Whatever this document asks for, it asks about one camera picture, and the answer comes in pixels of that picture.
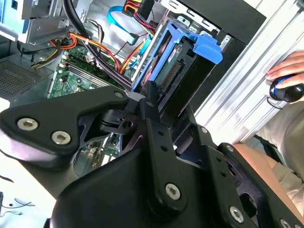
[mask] motherboard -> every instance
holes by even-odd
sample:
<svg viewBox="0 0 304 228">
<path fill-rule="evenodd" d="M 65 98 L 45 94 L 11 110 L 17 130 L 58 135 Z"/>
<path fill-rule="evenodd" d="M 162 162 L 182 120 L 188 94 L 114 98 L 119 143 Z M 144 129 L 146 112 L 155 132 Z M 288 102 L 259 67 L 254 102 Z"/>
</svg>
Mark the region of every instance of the motherboard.
<svg viewBox="0 0 304 228">
<path fill-rule="evenodd" d="M 110 66 L 114 62 L 104 57 Z M 54 73 L 53 80 L 48 90 L 48 98 L 80 93 L 86 90 L 103 86 L 120 85 L 111 79 L 99 66 L 92 61 L 90 54 L 84 47 L 76 47 L 65 51 L 61 63 Z M 74 164 L 75 173 L 83 176 L 88 172 L 107 164 L 119 155 L 119 135 L 110 134 L 106 139 L 91 142 L 80 149 Z"/>
</svg>

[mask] ventilation grille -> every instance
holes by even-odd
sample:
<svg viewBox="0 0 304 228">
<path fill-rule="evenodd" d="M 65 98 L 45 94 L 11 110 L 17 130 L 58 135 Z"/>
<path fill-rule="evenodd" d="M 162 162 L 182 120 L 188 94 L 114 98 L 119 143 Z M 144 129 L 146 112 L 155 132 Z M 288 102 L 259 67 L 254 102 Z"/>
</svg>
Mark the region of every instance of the ventilation grille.
<svg viewBox="0 0 304 228">
<path fill-rule="evenodd" d="M 33 84 L 35 78 L 39 78 L 27 69 L 24 69 L 8 60 L 0 63 L 0 90 L 14 95 Z"/>
</svg>

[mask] hand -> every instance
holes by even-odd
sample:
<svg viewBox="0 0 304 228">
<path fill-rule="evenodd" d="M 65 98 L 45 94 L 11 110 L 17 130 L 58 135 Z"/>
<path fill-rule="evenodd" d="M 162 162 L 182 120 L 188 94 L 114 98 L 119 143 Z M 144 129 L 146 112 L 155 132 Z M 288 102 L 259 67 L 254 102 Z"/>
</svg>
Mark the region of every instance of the hand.
<svg viewBox="0 0 304 228">
<path fill-rule="evenodd" d="M 296 75 L 278 84 L 276 88 L 282 89 L 304 83 L 304 51 L 294 52 L 288 56 L 282 63 L 269 70 L 266 78 L 275 80 L 278 77 L 293 74 Z"/>
</svg>

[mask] black mouse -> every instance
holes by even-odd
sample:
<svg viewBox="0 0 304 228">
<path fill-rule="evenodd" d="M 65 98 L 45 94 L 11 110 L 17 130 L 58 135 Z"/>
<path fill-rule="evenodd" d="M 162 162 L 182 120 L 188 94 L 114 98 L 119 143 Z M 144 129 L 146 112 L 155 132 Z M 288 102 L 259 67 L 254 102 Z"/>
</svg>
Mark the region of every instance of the black mouse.
<svg viewBox="0 0 304 228">
<path fill-rule="evenodd" d="M 272 99 L 292 103 L 300 100 L 304 96 L 303 84 L 297 84 L 283 89 L 276 88 L 279 83 L 285 81 L 288 78 L 291 78 L 292 76 L 279 77 L 272 82 L 269 90 L 269 94 Z"/>
</svg>

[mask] silver bolt head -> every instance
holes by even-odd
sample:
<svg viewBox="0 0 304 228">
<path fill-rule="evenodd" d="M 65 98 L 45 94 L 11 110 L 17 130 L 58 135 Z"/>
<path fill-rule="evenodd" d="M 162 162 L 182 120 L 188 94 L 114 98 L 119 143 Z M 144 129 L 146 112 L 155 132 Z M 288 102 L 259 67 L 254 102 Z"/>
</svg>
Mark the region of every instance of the silver bolt head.
<svg viewBox="0 0 304 228">
<path fill-rule="evenodd" d="M 231 152 L 233 152 L 232 146 L 228 145 L 228 146 L 227 146 L 227 149 L 230 150 Z"/>
<path fill-rule="evenodd" d="M 146 103 L 147 103 L 148 106 L 153 107 L 153 104 L 150 101 L 147 101 Z"/>
<path fill-rule="evenodd" d="M 286 222 L 284 219 L 281 219 L 280 222 L 283 228 L 291 228 L 288 222 Z"/>
<path fill-rule="evenodd" d="M 179 188 L 174 184 L 169 183 L 166 185 L 166 193 L 173 200 L 179 200 L 181 198 L 181 192 Z"/>
<path fill-rule="evenodd" d="M 201 129 L 201 131 L 202 131 L 202 132 L 204 132 L 205 134 L 207 134 L 207 133 L 208 133 L 208 131 L 207 131 L 207 129 L 206 129 L 206 128 L 201 127 L 200 129 Z"/>
<path fill-rule="evenodd" d="M 238 223 L 243 223 L 244 222 L 244 217 L 242 215 L 242 212 L 240 212 L 239 209 L 237 209 L 236 207 L 230 207 L 230 214 L 231 216 L 234 218 L 235 221 L 237 221 Z"/>
<path fill-rule="evenodd" d="M 124 95 L 122 95 L 122 94 L 119 93 L 119 92 L 115 92 L 115 96 L 117 96 L 117 97 L 119 97 L 119 98 L 123 98 L 123 97 L 124 97 Z"/>
<path fill-rule="evenodd" d="M 64 131 L 57 131 L 52 134 L 52 140 L 58 145 L 67 145 L 71 142 L 71 136 Z"/>
<path fill-rule="evenodd" d="M 38 122 L 31 118 L 22 118 L 18 120 L 17 126 L 24 131 L 33 131 L 38 128 Z"/>
</svg>

